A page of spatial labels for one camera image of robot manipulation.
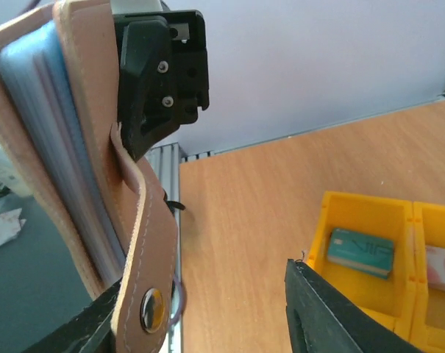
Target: white background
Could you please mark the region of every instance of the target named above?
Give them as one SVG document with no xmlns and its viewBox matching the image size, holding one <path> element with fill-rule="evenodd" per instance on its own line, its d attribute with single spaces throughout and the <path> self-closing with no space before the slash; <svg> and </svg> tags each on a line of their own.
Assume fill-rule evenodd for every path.
<svg viewBox="0 0 445 353">
<path fill-rule="evenodd" d="M 0 1 L 0 21 L 25 1 Z M 207 26 L 210 108 L 187 153 L 230 149 L 432 101 L 445 88 L 445 0 L 168 0 Z"/>
</svg>

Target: screw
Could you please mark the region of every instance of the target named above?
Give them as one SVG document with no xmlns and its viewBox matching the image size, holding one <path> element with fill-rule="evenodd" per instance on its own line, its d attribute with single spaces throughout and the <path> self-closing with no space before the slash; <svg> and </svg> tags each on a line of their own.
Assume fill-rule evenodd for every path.
<svg viewBox="0 0 445 353">
<path fill-rule="evenodd" d="M 168 71 L 168 63 L 166 61 L 160 61 L 157 67 L 157 71 L 161 74 L 164 74 L 166 71 Z"/>
<path fill-rule="evenodd" d="M 166 96 L 166 97 L 163 97 L 163 99 L 162 99 L 162 105 L 165 107 L 165 108 L 169 108 L 169 107 L 171 107 L 172 105 L 173 105 L 173 97 L 172 96 Z"/>
</svg>

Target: pink package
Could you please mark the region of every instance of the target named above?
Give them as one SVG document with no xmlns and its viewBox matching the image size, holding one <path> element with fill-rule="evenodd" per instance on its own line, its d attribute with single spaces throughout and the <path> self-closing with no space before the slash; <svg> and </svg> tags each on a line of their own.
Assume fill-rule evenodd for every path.
<svg viewBox="0 0 445 353">
<path fill-rule="evenodd" d="M 445 290 L 445 249 L 428 245 L 426 248 L 428 285 Z"/>
</svg>

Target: metal snap button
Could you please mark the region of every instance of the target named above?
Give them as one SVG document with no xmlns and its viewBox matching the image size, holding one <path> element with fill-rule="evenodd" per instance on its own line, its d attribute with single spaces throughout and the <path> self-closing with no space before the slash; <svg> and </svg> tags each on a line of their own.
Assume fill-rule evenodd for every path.
<svg viewBox="0 0 445 353">
<path fill-rule="evenodd" d="M 148 333 L 156 332 L 163 323 L 165 317 L 165 301 L 162 292 L 151 288 L 143 296 L 140 306 L 140 324 Z"/>
</svg>

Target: black clamp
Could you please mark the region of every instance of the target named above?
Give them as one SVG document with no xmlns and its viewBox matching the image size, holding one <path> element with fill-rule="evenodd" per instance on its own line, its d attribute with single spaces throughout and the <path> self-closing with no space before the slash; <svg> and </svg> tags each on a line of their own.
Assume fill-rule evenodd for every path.
<svg viewBox="0 0 445 353">
<path fill-rule="evenodd" d="M 116 15 L 118 120 L 134 160 L 209 107 L 205 25 L 199 11 Z"/>
<path fill-rule="evenodd" d="M 286 315 L 293 353 L 419 353 L 302 261 L 288 260 Z"/>
</svg>

